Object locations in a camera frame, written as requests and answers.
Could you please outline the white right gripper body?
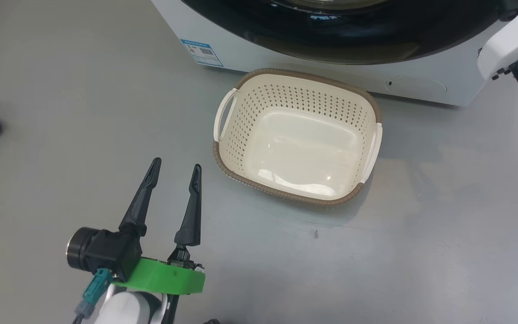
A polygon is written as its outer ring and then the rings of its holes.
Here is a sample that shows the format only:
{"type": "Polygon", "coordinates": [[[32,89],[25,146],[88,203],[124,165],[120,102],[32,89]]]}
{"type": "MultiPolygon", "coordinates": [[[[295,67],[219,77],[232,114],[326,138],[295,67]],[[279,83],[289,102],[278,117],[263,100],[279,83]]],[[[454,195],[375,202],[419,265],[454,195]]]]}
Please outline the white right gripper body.
{"type": "Polygon", "coordinates": [[[518,60],[518,13],[482,47],[477,59],[479,72],[485,79],[507,70],[518,60]]]}

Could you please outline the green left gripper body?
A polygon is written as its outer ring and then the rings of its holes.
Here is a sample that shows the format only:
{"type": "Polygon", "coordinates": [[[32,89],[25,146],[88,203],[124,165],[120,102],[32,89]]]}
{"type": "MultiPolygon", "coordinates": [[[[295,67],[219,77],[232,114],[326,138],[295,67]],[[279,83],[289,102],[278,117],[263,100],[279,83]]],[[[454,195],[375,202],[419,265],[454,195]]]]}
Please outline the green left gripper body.
{"type": "Polygon", "coordinates": [[[204,282],[202,266],[191,269],[142,258],[128,281],[114,285],[154,294],[190,295],[202,293],[204,282]]]}

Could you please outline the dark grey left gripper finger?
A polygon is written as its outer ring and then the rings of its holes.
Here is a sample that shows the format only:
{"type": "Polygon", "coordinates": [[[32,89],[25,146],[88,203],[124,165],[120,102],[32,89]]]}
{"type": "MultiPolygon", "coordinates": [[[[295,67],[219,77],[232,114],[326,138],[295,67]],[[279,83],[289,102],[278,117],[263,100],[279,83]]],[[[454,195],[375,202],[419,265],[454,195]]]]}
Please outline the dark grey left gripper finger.
{"type": "Polygon", "coordinates": [[[120,232],[132,231],[137,237],[144,237],[146,235],[147,226],[145,220],[152,197],[152,191],[156,187],[160,176],[161,163],[161,158],[157,157],[154,158],[150,164],[128,210],[121,220],[119,225],[120,232]]]}
{"type": "Polygon", "coordinates": [[[177,264],[190,264],[188,247],[199,246],[201,242],[201,210],[202,198],[202,168],[196,164],[193,168],[189,183],[189,201],[183,217],[182,224],[175,234],[175,249],[168,258],[168,262],[177,264]]]}

